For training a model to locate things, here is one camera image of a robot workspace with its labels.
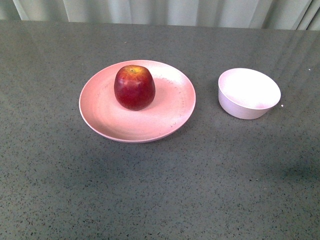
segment white curtain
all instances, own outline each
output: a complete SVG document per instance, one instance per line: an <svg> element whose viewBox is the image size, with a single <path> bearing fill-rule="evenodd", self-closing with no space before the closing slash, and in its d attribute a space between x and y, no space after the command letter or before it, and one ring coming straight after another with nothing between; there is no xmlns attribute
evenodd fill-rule
<svg viewBox="0 0 320 240"><path fill-rule="evenodd" d="M0 0L0 20L320 30L320 0Z"/></svg>

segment bowl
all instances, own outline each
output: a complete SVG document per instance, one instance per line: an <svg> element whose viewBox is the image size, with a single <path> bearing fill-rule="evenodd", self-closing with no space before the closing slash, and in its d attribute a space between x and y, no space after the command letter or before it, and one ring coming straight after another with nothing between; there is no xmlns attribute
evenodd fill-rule
<svg viewBox="0 0 320 240"><path fill-rule="evenodd" d="M233 68L218 80L221 107L239 119L257 119L281 98L278 85L267 75L252 69Z"/></svg>

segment red apple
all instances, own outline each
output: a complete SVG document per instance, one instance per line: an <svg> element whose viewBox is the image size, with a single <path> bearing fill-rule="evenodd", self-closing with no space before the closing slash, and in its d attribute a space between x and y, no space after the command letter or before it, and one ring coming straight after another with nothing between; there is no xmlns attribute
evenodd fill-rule
<svg viewBox="0 0 320 240"><path fill-rule="evenodd" d="M114 94L123 107L138 111L149 106L154 100L155 82L146 67L126 65L120 68L115 76Z"/></svg>

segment plate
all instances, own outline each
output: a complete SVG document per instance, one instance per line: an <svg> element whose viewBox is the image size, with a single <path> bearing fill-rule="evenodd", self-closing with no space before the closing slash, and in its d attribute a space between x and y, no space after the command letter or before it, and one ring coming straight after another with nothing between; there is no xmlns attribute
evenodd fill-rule
<svg viewBox="0 0 320 240"><path fill-rule="evenodd" d="M115 97L116 74L126 65L148 68L154 80L154 100L139 111L124 108ZM84 85L79 98L80 113L88 126L123 143L147 143L174 133L186 123L195 105L196 92L186 75L151 60L124 61L102 69Z"/></svg>

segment speckled countertop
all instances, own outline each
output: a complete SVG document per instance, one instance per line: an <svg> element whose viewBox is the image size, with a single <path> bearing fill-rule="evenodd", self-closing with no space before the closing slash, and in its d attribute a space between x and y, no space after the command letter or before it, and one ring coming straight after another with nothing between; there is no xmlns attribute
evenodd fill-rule
<svg viewBox="0 0 320 240"><path fill-rule="evenodd" d="M320 32L0 21L0 239L320 239ZM158 141L92 131L78 103L128 60L182 71L190 119ZM281 100L227 114L218 78L270 76Z"/></svg>

